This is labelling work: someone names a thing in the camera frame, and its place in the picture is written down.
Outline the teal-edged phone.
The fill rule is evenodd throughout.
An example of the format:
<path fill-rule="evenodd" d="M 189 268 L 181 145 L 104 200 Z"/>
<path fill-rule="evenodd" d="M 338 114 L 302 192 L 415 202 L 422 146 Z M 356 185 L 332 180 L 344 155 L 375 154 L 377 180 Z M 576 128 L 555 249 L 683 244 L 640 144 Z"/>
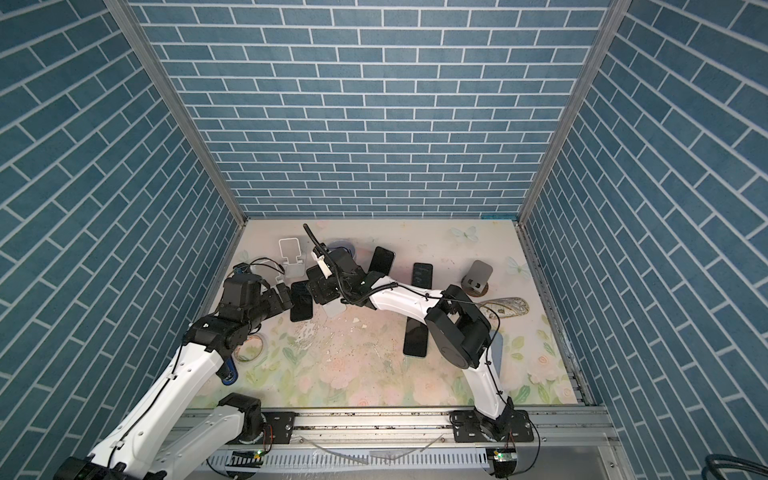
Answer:
<path fill-rule="evenodd" d="M 395 260 L 395 253 L 389 249 L 377 246 L 369 264 L 369 271 L 388 276 Z"/>

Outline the purple-cased black phone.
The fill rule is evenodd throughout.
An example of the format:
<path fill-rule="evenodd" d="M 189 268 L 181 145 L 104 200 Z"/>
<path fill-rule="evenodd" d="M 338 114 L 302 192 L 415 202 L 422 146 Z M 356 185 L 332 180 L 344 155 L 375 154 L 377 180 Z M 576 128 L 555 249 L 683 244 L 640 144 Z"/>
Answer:
<path fill-rule="evenodd" d="M 433 285 L 433 265 L 415 262 L 412 268 L 411 284 L 414 287 L 431 289 Z"/>

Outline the wooden base metal stand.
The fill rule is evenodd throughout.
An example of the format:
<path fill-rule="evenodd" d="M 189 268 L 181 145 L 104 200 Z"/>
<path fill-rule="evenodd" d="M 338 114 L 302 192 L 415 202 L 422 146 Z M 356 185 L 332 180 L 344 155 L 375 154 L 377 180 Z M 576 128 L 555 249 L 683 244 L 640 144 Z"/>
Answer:
<path fill-rule="evenodd" d="M 482 260 L 475 260 L 462 277 L 461 288 L 469 296 L 482 297 L 489 290 L 489 280 L 492 274 L 493 267 L 490 264 Z"/>

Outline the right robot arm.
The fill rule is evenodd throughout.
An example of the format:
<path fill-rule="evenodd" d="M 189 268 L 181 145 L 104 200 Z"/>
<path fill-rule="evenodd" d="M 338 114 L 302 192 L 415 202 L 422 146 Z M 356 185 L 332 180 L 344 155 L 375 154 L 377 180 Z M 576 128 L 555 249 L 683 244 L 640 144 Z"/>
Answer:
<path fill-rule="evenodd" d="M 433 290 L 433 266 L 413 265 L 414 285 L 378 271 L 366 272 L 344 248 L 323 243 L 312 249 L 317 265 L 307 271 L 313 300 L 390 311 L 426 326 L 445 360 L 461 369 L 474 400 L 483 434 L 496 441 L 511 438 L 515 409 L 500 388 L 493 343 L 500 338 L 480 308 L 457 285 Z"/>

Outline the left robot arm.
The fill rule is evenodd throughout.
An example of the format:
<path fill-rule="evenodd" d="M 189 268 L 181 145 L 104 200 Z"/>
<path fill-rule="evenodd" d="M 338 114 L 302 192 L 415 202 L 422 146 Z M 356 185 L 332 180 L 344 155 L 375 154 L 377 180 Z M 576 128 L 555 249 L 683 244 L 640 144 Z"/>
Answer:
<path fill-rule="evenodd" d="M 253 273 L 224 281 L 214 313 L 185 332 L 173 360 L 139 403 L 83 458 L 69 457 L 57 479 L 184 479 L 225 444 L 267 441 L 259 399 L 230 393 L 200 424 L 172 443 L 166 438 L 212 377 L 238 378 L 233 354 L 264 320 L 290 310 L 290 290 Z"/>

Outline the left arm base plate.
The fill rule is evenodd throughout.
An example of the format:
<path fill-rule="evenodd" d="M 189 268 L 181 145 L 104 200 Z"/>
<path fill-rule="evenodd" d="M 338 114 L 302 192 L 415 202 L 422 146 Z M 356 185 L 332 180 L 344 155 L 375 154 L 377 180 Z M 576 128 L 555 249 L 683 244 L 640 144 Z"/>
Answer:
<path fill-rule="evenodd" d="M 293 411 L 266 411 L 246 414 L 244 425 L 236 442 L 240 444 L 284 445 L 293 435 L 297 413 Z"/>

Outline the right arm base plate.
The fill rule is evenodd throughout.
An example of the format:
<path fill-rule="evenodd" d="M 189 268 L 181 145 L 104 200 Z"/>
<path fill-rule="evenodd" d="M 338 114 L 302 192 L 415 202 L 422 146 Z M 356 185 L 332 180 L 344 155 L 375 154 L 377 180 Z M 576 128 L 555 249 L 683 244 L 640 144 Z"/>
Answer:
<path fill-rule="evenodd" d="M 454 410 L 448 415 L 456 443 L 480 442 L 532 442 L 533 426 L 525 410 L 509 410 L 499 418 L 491 419 L 476 409 Z"/>

